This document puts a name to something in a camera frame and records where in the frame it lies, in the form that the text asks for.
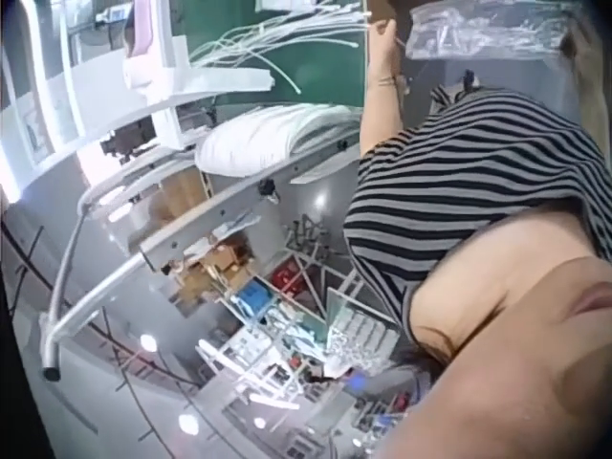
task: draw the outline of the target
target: green board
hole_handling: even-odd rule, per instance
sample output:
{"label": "green board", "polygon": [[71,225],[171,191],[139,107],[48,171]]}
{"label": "green board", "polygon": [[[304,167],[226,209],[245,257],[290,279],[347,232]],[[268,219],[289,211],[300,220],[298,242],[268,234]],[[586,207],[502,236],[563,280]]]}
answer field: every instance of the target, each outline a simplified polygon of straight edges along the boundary
{"label": "green board", "polygon": [[[356,0],[336,0],[345,5]],[[258,24],[278,16],[273,11],[255,12],[255,0],[183,0],[181,33],[187,38],[189,52],[218,39],[226,31]],[[275,80],[268,93],[240,93],[218,98],[218,103],[310,102],[363,107],[365,81],[365,33],[346,33],[333,38],[353,41],[358,48],[327,43],[297,43],[270,51],[265,56],[283,70],[300,88],[292,86],[273,69]],[[258,59],[242,66],[268,68]]]}

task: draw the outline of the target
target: black and white striped top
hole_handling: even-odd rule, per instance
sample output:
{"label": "black and white striped top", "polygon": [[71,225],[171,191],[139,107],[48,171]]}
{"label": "black and white striped top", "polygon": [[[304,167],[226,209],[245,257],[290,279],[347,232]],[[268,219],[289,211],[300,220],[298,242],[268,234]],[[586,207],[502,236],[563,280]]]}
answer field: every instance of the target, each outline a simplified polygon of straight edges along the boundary
{"label": "black and white striped top", "polygon": [[527,208],[581,203],[598,256],[612,260],[612,178],[578,125],[508,90],[479,88],[361,160],[344,223],[362,278],[414,342],[410,299],[447,253]]}

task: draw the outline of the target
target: woman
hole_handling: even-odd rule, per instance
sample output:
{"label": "woman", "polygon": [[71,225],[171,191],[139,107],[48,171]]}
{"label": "woman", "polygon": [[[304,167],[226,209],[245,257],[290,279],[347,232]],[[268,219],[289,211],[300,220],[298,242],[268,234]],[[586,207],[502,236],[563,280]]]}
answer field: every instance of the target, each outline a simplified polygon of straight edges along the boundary
{"label": "woman", "polygon": [[[604,394],[601,385],[612,362],[612,332],[604,337],[601,330],[612,330],[610,309],[567,326],[552,320],[592,285],[612,282],[601,43],[580,22],[563,47],[574,64],[582,127],[518,93],[466,85],[454,97],[435,91],[440,110],[419,128],[403,130],[395,33],[394,21],[371,28],[358,188],[344,231],[356,269],[413,344],[414,355],[406,357],[426,355],[440,366],[457,359],[440,389],[417,408],[422,414],[411,416],[419,428],[410,428],[426,430],[437,419],[436,408],[444,411],[449,399],[463,397],[488,413],[476,412],[474,419],[492,427],[481,432],[497,435],[492,443],[504,432],[529,434],[525,454],[485,451],[486,457],[574,457],[559,452],[556,436],[576,434],[559,442],[576,452],[597,435],[594,418],[584,414],[588,408],[602,403],[598,416],[612,409],[609,386]],[[555,347],[561,344],[563,352]],[[465,357],[457,357],[464,348]],[[499,355],[499,374],[483,376],[491,366],[487,360],[479,367],[478,359],[493,349],[508,351],[508,357]],[[487,375],[499,383],[490,400]],[[591,383],[584,397],[578,391],[581,375]],[[540,406],[536,395],[544,389],[557,394],[558,402],[535,412],[506,409]],[[493,409],[506,412],[491,414],[494,401],[499,403]],[[567,404],[569,414],[557,423],[557,412],[547,409],[563,411]],[[469,428],[466,419],[460,422]],[[512,429],[495,430],[504,423]],[[407,457],[412,450],[422,452],[415,457],[479,457],[476,449],[462,452],[461,433],[453,455],[452,448],[410,449],[408,426],[399,430],[388,457]]]}

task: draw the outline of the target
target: clear plastic packaging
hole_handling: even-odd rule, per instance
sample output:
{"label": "clear plastic packaging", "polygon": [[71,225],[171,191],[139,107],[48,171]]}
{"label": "clear plastic packaging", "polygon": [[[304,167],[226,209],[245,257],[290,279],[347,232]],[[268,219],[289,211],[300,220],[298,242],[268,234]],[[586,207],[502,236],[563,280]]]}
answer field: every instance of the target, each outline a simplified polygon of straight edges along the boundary
{"label": "clear plastic packaging", "polygon": [[410,59],[542,59],[558,54],[571,2],[445,0],[411,11]]}

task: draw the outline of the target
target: hand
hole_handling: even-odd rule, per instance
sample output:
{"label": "hand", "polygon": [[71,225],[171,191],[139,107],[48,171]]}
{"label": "hand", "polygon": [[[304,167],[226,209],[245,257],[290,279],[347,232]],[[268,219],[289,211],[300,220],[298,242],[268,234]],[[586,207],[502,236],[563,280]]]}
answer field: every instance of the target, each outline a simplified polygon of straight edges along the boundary
{"label": "hand", "polygon": [[378,21],[368,31],[368,79],[395,77],[400,73],[400,50],[395,42],[394,19]]}
{"label": "hand", "polygon": [[581,96],[603,89],[603,45],[586,18],[573,19],[561,42],[561,52],[572,61],[572,70]]}

